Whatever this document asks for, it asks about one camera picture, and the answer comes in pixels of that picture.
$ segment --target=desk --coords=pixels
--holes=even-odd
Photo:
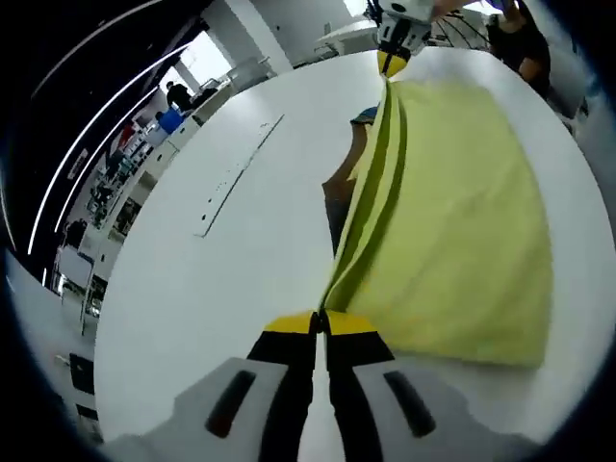
[[[376,33],[377,29],[376,23],[368,19],[353,22],[319,38],[316,46],[332,45],[338,54],[342,56],[345,54],[345,41],[360,37],[371,37]]]
[[[94,382],[106,440],[152,429],[187,387],[226,358],[245,357],[266,323],[318,306],[332,268],[321,183],[348,152],[348,121],[379,100],[375,61],[374,52],[343,56],[245,91],[176,156],[124,243],[104,301]],[[537,371],[402,360],[460,390],[480,422],[545,441],[593,380],[616,321],[616,252],[595,178],[552,110],[488,53],[425,48],[397,76],[408,79],[463,81],[494,95],[544,198],[554,287],[546,361]],[[243,137],[229,134],[276,113],[285,114],[280,126],[207,239],[197,238],[199,191],[216,181],[208,165],[242,146]],[[316,377],[311,410],[328,405],[324,374]],[[313,445],[336,438],[332,420],[309,420],[306,432]]]

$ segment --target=person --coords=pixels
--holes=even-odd
[[[173,103],[177,104],[177,107],[182,112],[193,108],[188,89],[182,84],[174,84],[173,82],[167,82],[167,103],[169,107]]]
[[[159,111],[154,116],[161,128],[169,135],[172,134],[177,127],[182,125],[183,121],[182,116],[177,114],[173,108],[169,108],[164,114]]]
[[[544,99],[550,89],[550,50],[528,7],[506,0],[503,16],[494,16],[487,26],[490,51],[520,76]]]

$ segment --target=person in black shirt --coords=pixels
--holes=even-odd
[[[544,99],[550,89],[550,50],[528,7],[504,1],[504,16],[487,26],[492,54],[528,82]]]
[[[188,89],[182,84],[174,84],[173,82],[167,82],[167,103],[169,107],[173,103],[177,104],[182,112],[193,108]]]

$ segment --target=cable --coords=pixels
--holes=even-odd
[[[448,24],[448,25],[450,26],[450,28],[451,28],[451,29],[453,29],[455,32],[457,32],[457,33],[458,33],[458,35],[459,35],[459,36],[460,36],[460,37],[461,37],[464,41],[466,41],[466,44],[467,44],[467,46],[468,46],[470,49],[473,49],[473,48],[472,48],[472,46],[471,46],[471,43],[467,40],[467,38],[466,38],[466,37],[464,37],[464,34],[462,34],[462,33],[460,32],[460,30],[459,30],[457,27],[455,27],[453,24],[451,24],[449,21],[447,21],[447,20],[446,20],[446,19],[444,19],[444,18],[443,18],[443,21],[444,21],[446,24]]]
[[[465,23],[473,32],[475,32],[478,36],[480,36],[482,39],[485,40],[485,42],[490,45],[490,40],[488,38],[486,38],[483,34],[481,34],[475,27],[473,27],[471,25],[471,23],[469,21],[467,21],[463,16],[457,16],[457,15],[453,15],[453,14],[448,14],[449,17],[455,17],[456,19],[461,20],[463,23]]]
[[[445,32],[445,29],[443,29],[443,26],[441,25],[441,23],[439,21],[436,21],[436,25],[439,26],[439,28],[441,29],[441,32],[443,32],[443,35],[445,36],[445,38],[449,42],[449,45],[451,45],[451,48],[453,48],[453,43],[451,43],[451,39],[447,35],[447,32]]]

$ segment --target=ceiling light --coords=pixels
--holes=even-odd
[[[182,50],[188,48],[188,46],[190,45],[190,43],[187,43],[185,45],[182,45],[178,48],[176,48],[175,50],[171,51],[170,53],[167,53],[166,55],[164,55],[160,60],[156,61],[155,63],[149,65],[146,69],[144,69],[142,72],[140,72],[139,74],[137,74],[135,77],[133,77],[133,79],[126,84],[124,87],[122,87],[114,96],[112,96],[112,98],[107,101],[105,103],[105,105],[100,108],[98,110],[98,112],[94,115],[94,117],[91,119],[90,122],[88,122],[88,125],[86,125],[84,127],[84,129],[81,131],[81,133],[77,136],[77,139],[73,142],[73,144],[68,148],[68,151],[66,151],[66,154],[64,154],[64,158],[62,159],[62,161],[60,162],[60,165],[58,166],[58,169],[56,170],[56,172],[54,173],[54,176],[51,178],[51,182],[49,183],[49,186],[47,187],[47,191],[45,191],[45,195],[42,198],[42,202],[40,202],[40,207],[38,207],[38,212],[37,212],[37,217],[35,218],[35,224],[32,227],[32,234],[30,235],[30,242],[28,243],[28,255],[30,255],[32,253],[32,246],[35,243],[35,235],[37,234],[37,228],[39,227],[39,221],[40,221],[40,216],[42,215],[42,209],[45,207],[45,203],[47,202],[47,199],[49,198],[49,194],[51,193],[51,189],[54,186],[54,183],[56,183],[56,180],[58,179],[58,176],[60,176],[60,171],[62,170],[62,168],[64,167],[64,164],[66,164],[66,161],[68,160],[68,157],[70,156],[70,154],[73,152],[73,150],[75,149],[75,147],[77,146],[77,144],[79,143],[79,141],[81,141],[81,139],[84,137],[84,135],[88,132],[88,130],[91,128],[91,126],[94,124],[94,122],[107,110],[107,108],[109,108],[112,103],[114,101],[116,101],[131,85],[133,85],[135,82],[137,82],[143,75],[145,75],[147,72],[149,72],[150,70],[152,70],[154,67],[156,67],[158,64],[162,63],[163,61],[167,60],[168,58],[170,58],[173,55],[176,55],[178,53],[180,53]]]
[[[133,113],[133,111],[135,111],[140,104],[143,103],[143,101],[145,101],[154,91],[156,91],[158,89],[158,87],[154,87],[151,91],[149,91],[147,93],[146,96],[144,96],[142,99],[139,100],[139,102],[133,106],[128,113],[126,113],[118,122],[117,124],[114,126],[114,128],[111,129],[111,131],[107,134],[107,136],[103,139],[103,141],[100,142],[100,144],[98,144],[98,147],[94,150],[94,152],[92,152],[92,155],[90,156],[90,158],[88,159],[88,161],[86,162],[86,164],[84,165],[84,168],[81,170],[81,173],[79,173],[79,176],[77,177],[77,179],[75,180],[75,183],[73,184],[73,187],[71,188],[70,192],[68,193],[68,198],[66,199],[66,202],[64,203],[64,206],[62,208],[62,211],[60,212],[60,216],[58,217],[58,222],[56,223],[56,227],[54,228],[54,233],[58,232],[58,228],[60,227],[60,223],[62,223],[62,217],[64,216],[64,212],[66,211],[66,207],[68,207],[68,203],[70,202],[70,198],[75,194],[75,191],[77,190],[77,185],[79,185],[79,182],[81,181],[82,176],[84,176],[84,173],[86,173],[86,170],[88,170],[88,167],[90,166],[90,164],[92,163],[92,161],[96,158],[96,154],[98,154],[98,151],[100,151],[103,146],[105,145],[105,143],[107,142],[107,140],[111,137],[111,135],[119,128],[119,126],[122,124],[122,122],[126,119],[126,117],[128,117],[130,114]]]
[[[104,24],[102,27],[100,27],[99,29],[96,29],[94,32],[92,32],[89,36],[87,36],[86,38],[84,38],[83,40],[81,40],[72,50],[70,50],[68,53],[66,53],[64,55],[64,57],[59,60],[56,65],[54,65],[51,70],[49,72],[47,72],[47,75],[45,75],[45,78],[42,79],[40,81],[40,83],[37,85],[37,87],[35,88],[35,90],[32,92],[32,94],[30,95],[30,98],[34,98],[37,93],[39,92],[40,88],[45,85],[45,82],[47,82],[49,80],[49,77],[51,77],[53,75],[54,72],[56,72],[60,66],[62,64],[64,64],[66,62],[66,60],[68,58],[70,58],[71,56],[73,56],[77,50],[79,50],[82,46],[84,46],[86,43],[88,43],[90,40],[92,40],[94,37],[96,37],[98,34],[100,34],[101,32],[103,32],[105,29],[110,28],[111,26],[113,26],[114,24],[116,24],[117,22],[121,21],[122,19],[124,19],[125,17],[130,16],[133,13],[136,13],[140,10],[143,10],[144,8],[147,7],[151,7],[152,5],[155,5],[157,3],[162,2],[163,0],[150,0],[149,2],[146,2],[142,5],[139,5],[138,7],[133,8],[132,10],[129,10],[126,13],[121,14],[120,16],[112,19],[111,21],[109,21],[107,24],[104,24],[105,21],[101,21],[98,23],[98,25],[102,25]]]

